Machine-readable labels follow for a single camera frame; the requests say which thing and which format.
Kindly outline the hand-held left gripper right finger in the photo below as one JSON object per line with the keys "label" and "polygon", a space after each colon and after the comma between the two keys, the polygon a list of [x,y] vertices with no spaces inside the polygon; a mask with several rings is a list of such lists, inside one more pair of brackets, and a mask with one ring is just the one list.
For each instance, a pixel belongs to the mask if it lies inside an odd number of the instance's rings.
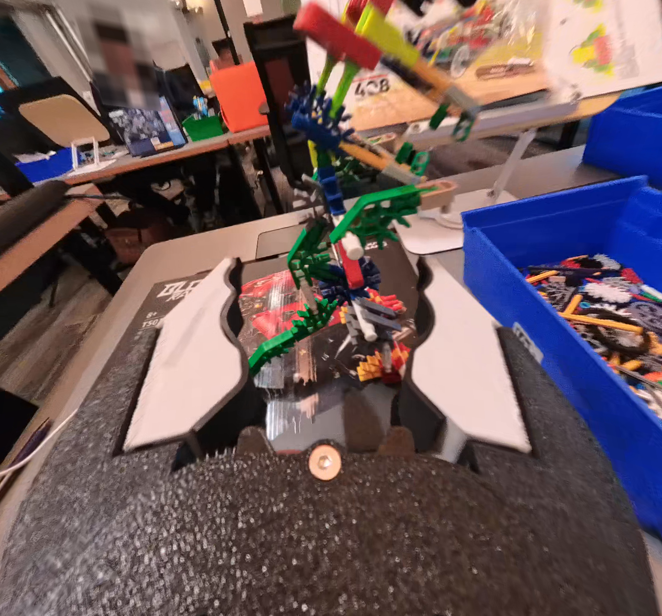
{"label": "hand-held left gripper right finger", "polygon": [[399,392],[414,451],[450,463],[476,442],[531,454],[499,323],[437,259],[417,270],[418,339]]}

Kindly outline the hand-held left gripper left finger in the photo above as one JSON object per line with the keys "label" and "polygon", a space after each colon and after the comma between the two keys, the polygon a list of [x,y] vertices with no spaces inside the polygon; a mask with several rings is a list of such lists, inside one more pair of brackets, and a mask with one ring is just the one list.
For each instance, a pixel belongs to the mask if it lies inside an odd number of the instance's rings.
{"label": "hand-held left gripper left finger", "polygon": [[243,267],[239,258],[223,259],[161,321],[123,453],[172,443],[224,453],[261,423],[266,402],[239,341]]}

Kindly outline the blue plastic parts bin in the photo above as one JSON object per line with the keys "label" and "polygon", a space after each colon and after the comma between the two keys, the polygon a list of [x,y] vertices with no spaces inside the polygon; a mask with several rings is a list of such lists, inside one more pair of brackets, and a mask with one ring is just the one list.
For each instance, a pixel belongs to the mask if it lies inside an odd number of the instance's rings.
{"label": "blue plastic parts bin", "polygon": [[464,281],[542,366],[611,461],[641,527],[661,537],[661,421],[525,281],[520,269],[607,254],[661,291],[661,191],[644,176],[463,214]]}

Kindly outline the pile of colourful toy pieces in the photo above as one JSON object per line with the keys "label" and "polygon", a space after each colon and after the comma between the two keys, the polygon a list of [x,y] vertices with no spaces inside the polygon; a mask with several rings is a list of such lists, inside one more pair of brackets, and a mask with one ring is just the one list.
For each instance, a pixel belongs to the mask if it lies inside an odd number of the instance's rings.
{"label": "pile of colourful toy pieces", "polygon": [[661,420],[661,291],[607,254],[519,271]]}

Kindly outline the colourful construction toy model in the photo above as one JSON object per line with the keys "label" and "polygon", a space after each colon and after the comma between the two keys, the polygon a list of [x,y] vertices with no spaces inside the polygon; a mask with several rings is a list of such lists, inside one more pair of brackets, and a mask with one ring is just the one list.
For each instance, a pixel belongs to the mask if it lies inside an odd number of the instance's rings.
{"label": "colourful construction toy model", "polygon": [[[439,127],[450,107],[460,110],[453,137],[467,139],[479,105],[448,74],[430,64],[401,30],[387,18],[395,0],[349,0],[340,18],[318,2],[298,10],[297,33],[325,51],[326,60],[315,84],[295,87],[286,106],[295,130],[302,132],[316,156],[310,187],[324,206],[303,226],[287,255],[293,284],[304,297],[291,325],[266,339],[248,359],[251,377],[300,341],[325,329],[338,312],[346,327],[344,349],[368,343],[381,348],[357,367],[358,379],[394,382],[404,376],[408,348],[395,336],[401,331],[398,312],[385,298],[372,297],[379,273],[366,247],[397,241],[393,225],[409,227],[409,217],[436,213],[445,222],[456,185],[428,182],[421,156],[405,144],[396,155],[355,135],[347,126],[345,98],[361,70],[374,70],[383,58],[393,60],[427,87],[438,104],[431,126]],[[428,0],[401,0],[421,11]]]}

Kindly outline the black toy box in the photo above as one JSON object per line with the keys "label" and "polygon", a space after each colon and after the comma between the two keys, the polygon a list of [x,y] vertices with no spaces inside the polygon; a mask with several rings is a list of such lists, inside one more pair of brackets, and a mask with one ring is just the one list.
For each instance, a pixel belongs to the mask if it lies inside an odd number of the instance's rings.
{"label": "black toy box", "polygon": [[[385,298],[397,310],[396,332],[408,350],[417,343],[414,314],[417,309],[417,274],[400,245],[387,242],[383,250],[370,249],[380,284],[372,297]],[[244,320],[239,341],[248,359],[266,339],[289,328],[305,304],[287,269],[286,257],[272,256],[243,263],[238,303]],[[185,279],[163,281],[147,300],[142,329],[156,329],[174,306],[192,292],[212,270]],[[376,450],[380,435],[390,425],[392,402],[400,381],[360,381],[360,361],[381,348],[368,343],[355,348],[345,343],[346,327],[335,312],[328,326],[300,341],[286,354],[273,359],[253,377],[266,402],[259,426],[265,429],[278,452],[302,451],[323,439],[350,450]]]}

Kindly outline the dark rounded bar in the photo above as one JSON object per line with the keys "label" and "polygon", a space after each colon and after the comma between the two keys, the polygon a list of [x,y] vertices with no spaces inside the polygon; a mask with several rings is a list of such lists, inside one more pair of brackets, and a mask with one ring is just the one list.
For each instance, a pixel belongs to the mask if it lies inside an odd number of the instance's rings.
{"label": "dark rounded bar", "polygon": [[1,253],[60,209],[70,186],[52,180],[33,187],[1,205]]}

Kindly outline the green small container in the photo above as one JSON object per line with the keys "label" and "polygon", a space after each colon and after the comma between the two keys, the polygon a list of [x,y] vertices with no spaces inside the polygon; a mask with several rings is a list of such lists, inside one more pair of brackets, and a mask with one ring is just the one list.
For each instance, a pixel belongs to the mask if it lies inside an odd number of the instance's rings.
{"label": "green small container", "polygon": [[205,141],[210,138],[222,136],[225,133],[224,124],[217,115],[187,117],[182,127],[191,142]]}

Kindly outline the blue printed box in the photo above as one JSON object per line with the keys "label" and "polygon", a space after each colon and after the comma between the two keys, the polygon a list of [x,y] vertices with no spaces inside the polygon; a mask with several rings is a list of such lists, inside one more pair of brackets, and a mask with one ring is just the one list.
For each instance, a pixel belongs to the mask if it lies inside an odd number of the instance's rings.
{"label": "blue printed box", "polygon": [[148,157],[176,150],[188,142],[170,101],[160,96],[158,110],[115,107],[110,122],[133,157]]}

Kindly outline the orange plastic bin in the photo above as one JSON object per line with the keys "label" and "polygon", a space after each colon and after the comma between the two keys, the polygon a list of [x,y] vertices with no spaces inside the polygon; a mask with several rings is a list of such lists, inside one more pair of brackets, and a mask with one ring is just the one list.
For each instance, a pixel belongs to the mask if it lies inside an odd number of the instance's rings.
{"label": "orange plastic bin", "polygon": [[267,116],[260,113],[266,97],[253,61],[213,70],[209,81],[230,132],[238,133],[268,125]]}

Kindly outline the tan backed chair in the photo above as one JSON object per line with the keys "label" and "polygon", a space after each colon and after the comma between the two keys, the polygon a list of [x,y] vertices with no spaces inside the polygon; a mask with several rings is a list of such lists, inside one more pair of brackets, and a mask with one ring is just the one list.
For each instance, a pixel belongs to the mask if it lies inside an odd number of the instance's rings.
{"label": "tan backed chair", "polygon": [[110,140],[96,112],[70,94],[21,103],[19,113],[61,147],[94,145]]}

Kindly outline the clear plastic toy bag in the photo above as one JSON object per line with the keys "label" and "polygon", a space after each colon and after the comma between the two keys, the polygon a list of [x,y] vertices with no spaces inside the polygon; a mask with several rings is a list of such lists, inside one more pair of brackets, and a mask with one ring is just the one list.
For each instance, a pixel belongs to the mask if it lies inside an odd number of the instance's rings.
{"label": "clear plastic toy bag", "polygon": [[484,104],[544,89],[542,0],[394,0],[388,21]]}

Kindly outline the black vertical pole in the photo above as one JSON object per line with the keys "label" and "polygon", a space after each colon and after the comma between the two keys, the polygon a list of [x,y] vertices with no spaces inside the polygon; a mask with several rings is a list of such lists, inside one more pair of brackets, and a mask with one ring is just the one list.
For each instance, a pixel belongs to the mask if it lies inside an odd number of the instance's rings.
{"label": "black vertical pole", "polygon": [[214,6],[217,10],[217,14],[219,16],[220,23],[222,24],[223,31],[226,34],[228,47],[230,49],[230,54],[232,56],[233,62],[234,62],[235,65],[239,65],[239,64],[241,64],[241,61],[239,59],[239,56],[238,56],[238,53],[237,53],[237,50],[236,50],[236,47],[235,47],[234,39],[232,37],[232,33],[230,31],[230,27],[229,27],[228,22],[227,22],[227,18],[225,16],[221,0],[213,0],[213,3],[214,3]]}

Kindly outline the white instruction sheet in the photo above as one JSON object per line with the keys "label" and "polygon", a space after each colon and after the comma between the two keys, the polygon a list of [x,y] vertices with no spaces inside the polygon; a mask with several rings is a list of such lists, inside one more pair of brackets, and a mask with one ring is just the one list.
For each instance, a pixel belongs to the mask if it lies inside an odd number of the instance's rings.
{"label": "white instruction sheet", "polygon": [[661,0],[544,0],[553,89],[583,99],[661,82]]}

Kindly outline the black upright frame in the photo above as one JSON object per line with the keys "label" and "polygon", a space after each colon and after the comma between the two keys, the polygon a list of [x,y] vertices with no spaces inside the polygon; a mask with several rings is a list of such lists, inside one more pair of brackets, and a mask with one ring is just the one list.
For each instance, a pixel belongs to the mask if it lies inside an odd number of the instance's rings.
{"label": "black upright frame", "polygon": [[277,164],[292,190],[303,190],[303,176],[312,177],[307,139],[291,125],[286,110],[290,92],[310,81],[307,46],[294,29],[290,14],[262,23],[244,23],[245,39],[265,95],[260,113],[268,120]]}

